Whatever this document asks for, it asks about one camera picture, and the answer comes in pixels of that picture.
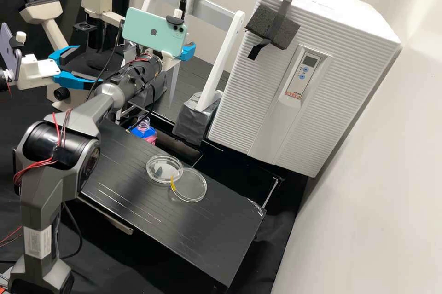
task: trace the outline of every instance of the mint green iphone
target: mint green iphone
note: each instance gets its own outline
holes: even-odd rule
[[[171,18],[167,21],[163,17],[130,7],[126,13],[123,38],[178,57],[186,39],[187,26],[180,19]]]

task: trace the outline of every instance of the robotic arm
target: robotic arm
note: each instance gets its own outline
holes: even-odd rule
[[[146,88],[161,69],[161,61],[148,55],[135,68],[128,63],[116,71],[110,82],[96,89],[95,97],[70,112],[60,145],[55,125],[65,121],[66,112],[47,115],[28,128],[16,151],[17,164],[26,168],[50,157],[56,162],[22,176],[24,255],[11,270],[11,293],[71,291],[74,278],[58,251],[61,204],[77,197],[95,169],[100,155],[100,122]]]

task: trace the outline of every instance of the red wire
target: red wire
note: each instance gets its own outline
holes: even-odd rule
[[[61,144],[60,129],[58,127],[57,119],[55,118],[55,112],[52,112],[52,118],[54,119],[55,128],[57,130],[57,137],[58,137],[57,146],[60,146],[60,144]],[[14,175],[12,180],[14,181],[14,183],[16,185],[20,185],[20,179],[25,174],[26,171],[28,171],[28,170],[30,170],[32,168],[43,167],[43,166],[46,166],[46,165],[55,164],[56,162],[57,162],[56,160],[52,161],[52,157],[49,157],[49,158],[47,158],[45,160],[42,160],[42,161],[35,162],[35,163],[25,167],[24,169],[18,171]]]
[[[62,132],[63,132],[63,148],[66,145],[66,124],[69,121],[69,117],[70,117],[70,112],[72,111],[72,108],[69,108],[66,110],[66,115],[64,116],[64,123],[63,123],[63,127],[62,127]]]
[[[11,239],[11,240],[5,242],[5,243],[0,244],[0,248],[6,246],[6,245],[8,245],[8,244],[10,244],[11,242],[16,241],[16,240],[17,240],[19,237],[21,237],[21,236],[23,236],[23,235],[22,235],[22,234],[19,234],[19,235],[17,235],[15,238],[13,238],[13,239]]]
[[[12,98],[11,86],[9,86],[8,80],[6,80],[6,84],[8,85],[9,95],[10,95],[11,98]]]
[[[137,59],[133,59],[130,62],[127,62],[127,64],[133,63],[133,62],[148,62],[148,59],[145,58],[137,58]]]
[[[11,234],[9,234],[7,237],[5,237],[3,240],[0,241],[0,243],[6,241],[8,238],[10,238],[11,236],[13,236],[15,233],[17,233],[20,229],[22,228],[22,226],[20,225],[19,227],[17,227],[14,232],[12,232]]]
[[[61,139],[60,139],[60,129],[58,128],[57,119],[55,119],[55,112],[52,112],[52,118],[54,119],[55,128],[57,129],[57,137],[58,137],[57,146],[60,146],[60,143],[61,143]]]

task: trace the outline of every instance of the petri dish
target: petri dish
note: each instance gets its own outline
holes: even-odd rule
[[[170,182],[175,195],[190,203],[202,200],[207,192],[206,179],[191,167],[182,168],[178,172],[179,178],[174,177],[173,182]]]
[[[182,163],[175,157],[169,155],[153,156],[146,163],[146,171],[149,177],[161,184],[170,184],[170,178],[179,180],[183,169]]]

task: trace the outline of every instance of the smartphone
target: smartphone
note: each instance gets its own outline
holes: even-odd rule
[[[0,29],[0,54],[3,57],[7,68],[14,73],[15,81],[17,81],[18,75],[20,74],[20,65],[22,63],[22,52],[20,49],[11,48],[9,39],[12,37],[8,24],[2,23]]]
[[[187,26],[174,25],[166,18],[135,8],[128,8],[123,27],[123,38],[142,46],[166,51],[174,57],[181,55]]]

